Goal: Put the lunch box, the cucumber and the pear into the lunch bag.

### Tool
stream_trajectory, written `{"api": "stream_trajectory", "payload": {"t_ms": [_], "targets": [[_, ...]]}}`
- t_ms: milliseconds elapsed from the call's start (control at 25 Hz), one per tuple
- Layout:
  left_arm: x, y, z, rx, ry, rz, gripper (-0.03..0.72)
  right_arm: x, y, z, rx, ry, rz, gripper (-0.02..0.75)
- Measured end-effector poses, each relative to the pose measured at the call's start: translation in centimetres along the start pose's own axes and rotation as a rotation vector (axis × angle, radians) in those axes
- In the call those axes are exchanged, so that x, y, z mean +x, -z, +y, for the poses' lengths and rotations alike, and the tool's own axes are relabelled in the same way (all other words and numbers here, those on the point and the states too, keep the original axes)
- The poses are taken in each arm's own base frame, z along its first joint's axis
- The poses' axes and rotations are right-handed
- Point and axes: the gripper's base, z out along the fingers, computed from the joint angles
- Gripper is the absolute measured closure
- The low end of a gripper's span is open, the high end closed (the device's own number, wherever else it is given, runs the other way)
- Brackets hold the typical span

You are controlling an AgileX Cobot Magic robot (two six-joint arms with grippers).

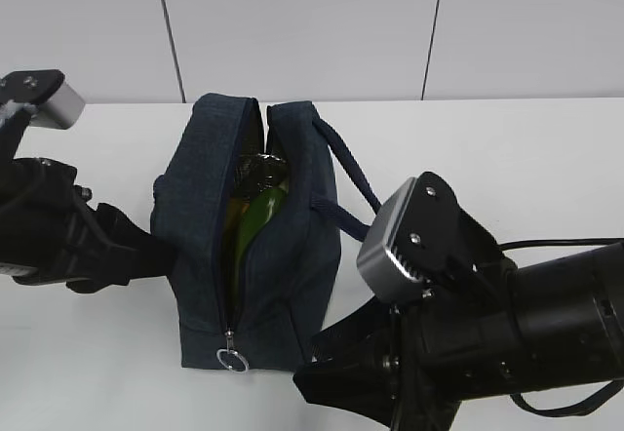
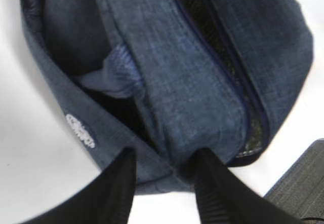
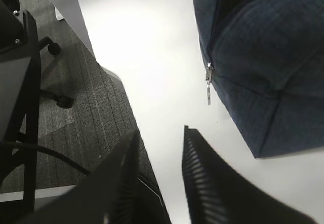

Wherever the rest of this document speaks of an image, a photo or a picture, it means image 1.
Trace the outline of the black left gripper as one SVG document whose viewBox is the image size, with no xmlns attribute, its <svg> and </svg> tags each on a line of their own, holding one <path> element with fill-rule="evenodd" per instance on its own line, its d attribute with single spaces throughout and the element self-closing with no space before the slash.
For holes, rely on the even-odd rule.
<svg viewBox="0 0 624 431">
<path fill-rule="evenodd" d="M 168 277 L 176 249 L 100 203 L 77 170 L 44 158 L 1 164 L 1 264 L 26 286 L 66 284 L 81 294 Z"/>
</svg>

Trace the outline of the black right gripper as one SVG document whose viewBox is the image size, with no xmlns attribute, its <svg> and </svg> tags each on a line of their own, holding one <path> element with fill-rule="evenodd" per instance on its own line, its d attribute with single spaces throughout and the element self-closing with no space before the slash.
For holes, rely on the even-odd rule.
<svg viewBox="0 0 624 431">
<path fill-rule="evenodd" d="M 315 334 L 317 361 L 293 382 L 304 400 L 390 430 L 449 430 L 461 402 L 521 389 L 514 264 L 482 264 L 436 282 L 393 264 L 379 298 Z M 394 305 L 401 313 L 396 325 Z"/>
</svg>

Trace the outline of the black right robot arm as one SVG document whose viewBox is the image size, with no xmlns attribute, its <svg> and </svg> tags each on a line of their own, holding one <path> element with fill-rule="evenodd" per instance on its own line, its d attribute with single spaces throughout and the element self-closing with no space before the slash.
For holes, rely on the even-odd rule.
<svg viewBox="0 0 624 431">
<path fill-rule="evenodd" d="M 392 430 L 448 430 L 460 405 L 596 383 L 548 418 L 585 416 L 623 389 L 623 245 L 531 266 L 504 260 L 494 299 L 441 287 L 394 307 L 376 299 L 320 332 L 294 384 L 310 404 L 351 411 Z"/>
</svg>

